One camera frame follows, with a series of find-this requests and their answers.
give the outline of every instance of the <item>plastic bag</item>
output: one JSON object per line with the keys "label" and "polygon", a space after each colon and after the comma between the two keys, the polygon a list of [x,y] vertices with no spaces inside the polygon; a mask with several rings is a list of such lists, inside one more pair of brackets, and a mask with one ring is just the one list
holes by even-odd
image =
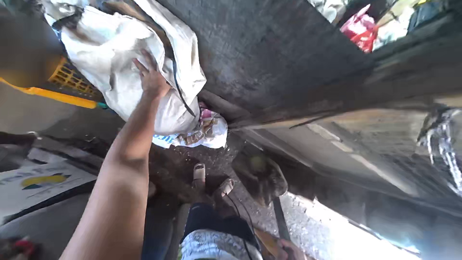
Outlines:
{"label": "plastic bag", "polygon": [[340,31],[365,53],[372,51],[378,32],[374,18],[366,14],[370,6],[368,4],[361,9],[340,28]]}

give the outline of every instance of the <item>foot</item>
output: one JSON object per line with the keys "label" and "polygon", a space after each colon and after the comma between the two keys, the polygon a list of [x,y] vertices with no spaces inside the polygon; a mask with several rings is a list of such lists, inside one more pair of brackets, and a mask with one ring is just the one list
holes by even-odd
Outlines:
{"label": "foot", "polygon": [[205,164],[202,162],[194,166],[193,187],[201,193],[205,192]]}
{"label": "foot", "polygon": [[214,192],[215,195],[228,195],[232,189],[234,188],[234,180],[231,178],[227,178],[225,181],[221,183],[218,189]]}

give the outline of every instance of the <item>white sack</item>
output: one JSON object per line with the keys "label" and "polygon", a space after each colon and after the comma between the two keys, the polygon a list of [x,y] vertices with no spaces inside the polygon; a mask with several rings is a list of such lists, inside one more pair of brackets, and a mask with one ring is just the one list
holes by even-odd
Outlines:
{"label": "white sack", "polygon": [[[188,133],[198,124],[197,93],[206,78],[199,64],[197,37],[191,29],[157,2],[140,1],[142,8],[165,30],[171,41],[177,65],[176,78],[183,97],[193,110],[193,117],[180,99],[176,88],[162,98],[156,114],[155,132],[159,135]],[[164,46],[146,24],[118,13],[109,15],[86,6],[76,30],[63,28],[61,39],[77,69],[104,95],[114,111],[124,120],[141,98],[141,79],[132,62],[138,58],[147,64],[140,50],[150,51],[160,73],[175,86],[173,62],[165,57]]]}

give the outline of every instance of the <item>debris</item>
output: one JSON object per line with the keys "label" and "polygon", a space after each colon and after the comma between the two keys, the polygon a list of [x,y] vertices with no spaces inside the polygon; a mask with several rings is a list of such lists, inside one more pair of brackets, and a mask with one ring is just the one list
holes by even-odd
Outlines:
{"label": "debris", "polygon": [[427,146],[433,165],[436,157],[443,159],[455,184],[455,187],[452,183],[448,186],[459,196],[462,196],[462,172],[452,146],[451,120],[461,111],[460,108],[443,107],[429,113],[417,138],[419,146]]}

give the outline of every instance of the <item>garbage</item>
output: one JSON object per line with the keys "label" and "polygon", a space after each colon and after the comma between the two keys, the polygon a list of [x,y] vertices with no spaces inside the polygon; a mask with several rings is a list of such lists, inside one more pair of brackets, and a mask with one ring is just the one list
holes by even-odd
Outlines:
{"label": "garbage", "polygon": [[370,6],[368,4],[361,9],[340,28],[340,31],[365,53],[372,51],[378,30],[374,18],[366,14]]}
{"label": "garbage", "polygon": [[462,112],[460,108],[443,107],[429,113],[417,138],[417,144],[427,146],[432,164],[435,164],[436,157],[443,159],[454,182],[454,184],[448,182],[449,188],[462,196],[462,172],[457,162],[451,137],[452,118],[460,112]]}
{"label": "garbage", "polygon": [[[60,0],[60,5],[65,1],[71,0]],[[215,147],[215,144],[210,143],[211,135],[206,134],[208,130],[203,133],[203,141],[173,142],[179,135],[183,138],[197,136],[198,129],[203,125],[196,95],[206,83],[206,78],[199,64],[195,33],[156,1],[135,2],[165,31],[173,49],[172,56],[166,55],[169,50],[166,50],[158,34],[147,23],[119,13],[110,15],[92,6],[84,6],[75,28],[64,26],[61,29],[61,40],[70,60],[103,93],[108,106],[124,120],[128,120],[142,94],[141,80],[132,59],[137,58],[145,63],[140,50],[150,51],[158,63],[160,73],[173,86],[160,101],[153,143],[166,148],[170,144],[186,143],[189,143],[188,146],[198,143]],[[45,15],[50,25],[61,18],[53,15]],[[216,118],[215,121],[220,122],[222,129],[224,124],[227,130],[223,118]],[[221,138],[223,134],[213,136]]]}
{"label": "garbage", "polygon": [[307,0],[330,23],[340,20],[348,0]]}
{"label": "garbage", "polygon": [[196,128],[187,134],[174,134],[169,136],[154,135],[152,142],[160,147],[174,146],[196,147],[204,145],[210,148],[226,146],[228,124],[218,113],[208,110],[203,102],[199,103],[201,116]]}
{"label": "garbage", "polygon": [[378,28],[377,39],[374,41],[374,49],[376,50],[390,42],[394,42],[397,39],[407,35],[407,29],[409,27],[409,20],[414,13],[414,9],[411,7],[403,8],[402,14],[397,18],[388,21],[384,25]]}

